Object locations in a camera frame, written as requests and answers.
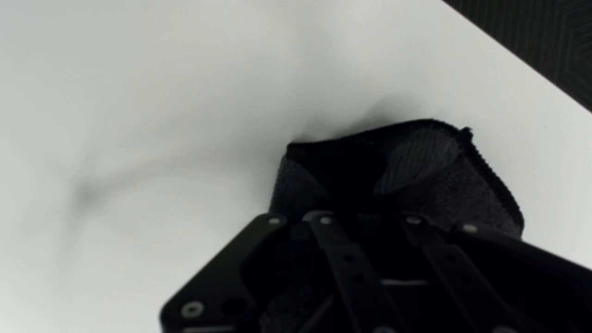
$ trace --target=metal rivet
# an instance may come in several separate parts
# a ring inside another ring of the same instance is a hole
[[[464,232],[477,232],[479,227],[477,227],[475,223],[464,223],[464,225],[462,225],[462,231],[464,231]]]
[[[333,223],[333,218],[331,216],[322,216],[320,223],[329,225],[329,223]]]
[[[507,325],[497,325],[497,327],[494,327],[492,333],[518,333],[518,330],[512,327],[507,327]]]
[[[396,330],[388,325],[379,325],[371,333],[396,333]]]
[[[281,223],[281,219],[279,219],[279,218],[270,218],[268,221],[270,221],[272,225]]]
[[[421,223],[421,218],[418,218],[418,216],[407,216],[405,221],[407,221],[407,223],[412,223],[412,225],[418,225],[418,223]]]
[[[205,306],[201,301],[188,301],[181,308],[183,317],[199,317],[203,314]]]

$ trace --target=white table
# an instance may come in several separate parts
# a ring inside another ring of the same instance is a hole
[[[423,116],[592,266],[592,114],[438,0],[0,0],[0,330],[157,333],[288,140]]]

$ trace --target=black mesh fabric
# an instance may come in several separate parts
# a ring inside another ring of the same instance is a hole
[[[270,210],[299,219],[314,208],[357,214],[394,205],[442,225],[486,223],[512,236],[523,227],[471,132],[436,120],[288,144]]]

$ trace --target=black fabric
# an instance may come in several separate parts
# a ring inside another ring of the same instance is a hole
[[[519,236],[521,212],[468,129],[416,120],[323,142],[288,144],[270,210],[342,214],[397,206],[442,225],[486,223]]]

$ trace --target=white surface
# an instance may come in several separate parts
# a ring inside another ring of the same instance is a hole
[[[290,138],[421,116],[592,266],[592,116],[438,0],[0,0],[0,330],[157,333]]]

